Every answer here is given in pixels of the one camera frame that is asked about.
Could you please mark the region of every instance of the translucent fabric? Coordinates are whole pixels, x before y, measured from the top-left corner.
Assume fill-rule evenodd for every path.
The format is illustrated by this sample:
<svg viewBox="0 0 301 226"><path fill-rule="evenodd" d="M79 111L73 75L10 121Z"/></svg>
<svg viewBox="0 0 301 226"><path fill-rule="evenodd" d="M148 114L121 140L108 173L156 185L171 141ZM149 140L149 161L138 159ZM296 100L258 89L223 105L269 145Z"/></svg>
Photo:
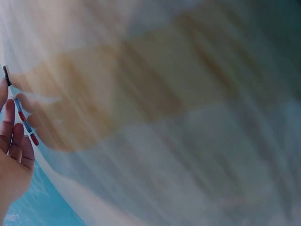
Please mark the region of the translucent fabric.
<svg viewBox="0 0 301 226"><path fill-rule="evenodd" d="M299 3L1 5L37 160L87 225L300 224Z"/></svg>

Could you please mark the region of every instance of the dark tip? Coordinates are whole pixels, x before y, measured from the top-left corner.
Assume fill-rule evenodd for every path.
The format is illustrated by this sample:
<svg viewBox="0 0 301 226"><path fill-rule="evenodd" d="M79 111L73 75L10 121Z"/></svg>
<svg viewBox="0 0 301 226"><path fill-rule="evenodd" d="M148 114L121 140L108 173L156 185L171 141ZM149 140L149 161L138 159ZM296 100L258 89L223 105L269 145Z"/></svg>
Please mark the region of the dark tip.
<svg viewBox="0 0 301 226"><path fill-rule="evenodd" d="M5 76L6 82L8 83L8 86L11 86L11 82L8 77L8 69L6 66L3 67L3 71L4 71L4 76Z"/></svg>

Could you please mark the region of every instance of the blue water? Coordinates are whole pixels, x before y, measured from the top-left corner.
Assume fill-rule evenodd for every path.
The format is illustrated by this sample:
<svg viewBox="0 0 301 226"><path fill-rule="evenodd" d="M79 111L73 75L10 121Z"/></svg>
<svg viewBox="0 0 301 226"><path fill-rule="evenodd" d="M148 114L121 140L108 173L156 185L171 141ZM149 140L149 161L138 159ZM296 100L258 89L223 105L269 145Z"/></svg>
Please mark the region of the blue water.
<svg viewBox="0 0 301 226"><path fill-rule="evenodd" d="M36 162L29 191L13 203L4 226L84 226Z"/></svg>

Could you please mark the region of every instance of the hand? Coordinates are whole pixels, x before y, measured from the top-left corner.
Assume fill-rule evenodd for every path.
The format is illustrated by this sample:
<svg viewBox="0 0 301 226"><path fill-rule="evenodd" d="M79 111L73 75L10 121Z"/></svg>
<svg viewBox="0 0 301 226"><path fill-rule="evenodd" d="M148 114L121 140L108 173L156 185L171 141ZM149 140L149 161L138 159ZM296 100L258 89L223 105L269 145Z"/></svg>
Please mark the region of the hand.
<svg viewBox="0 0 301 226"><path fill-rule="evenodd" d="M0 215L3 205L10 205L29 188L34 152L31 141L24 136L21 123L15 125L15 103L8 97L5 80L0 82L0 111L4 107L0 125Z"/></svg>

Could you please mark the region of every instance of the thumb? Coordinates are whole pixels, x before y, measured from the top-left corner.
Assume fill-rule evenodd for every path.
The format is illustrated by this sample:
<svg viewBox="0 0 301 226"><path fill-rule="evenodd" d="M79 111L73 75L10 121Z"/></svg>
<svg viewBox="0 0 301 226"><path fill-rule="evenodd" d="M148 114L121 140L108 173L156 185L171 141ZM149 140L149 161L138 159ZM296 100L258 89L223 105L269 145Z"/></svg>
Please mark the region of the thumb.
<svg viewBox="0 0 301 226"><path fill-rule="evenodd" d="M24 73L9 73L12 86L28 93L53 97L57 95L54 80L49 68L38 65Z"/></svg>
<svg viewBox="0 0 301 226"><path fill-rule="evenodd" d="M0 112L8 99L8 84L6 79L0 81Z"/></svg>

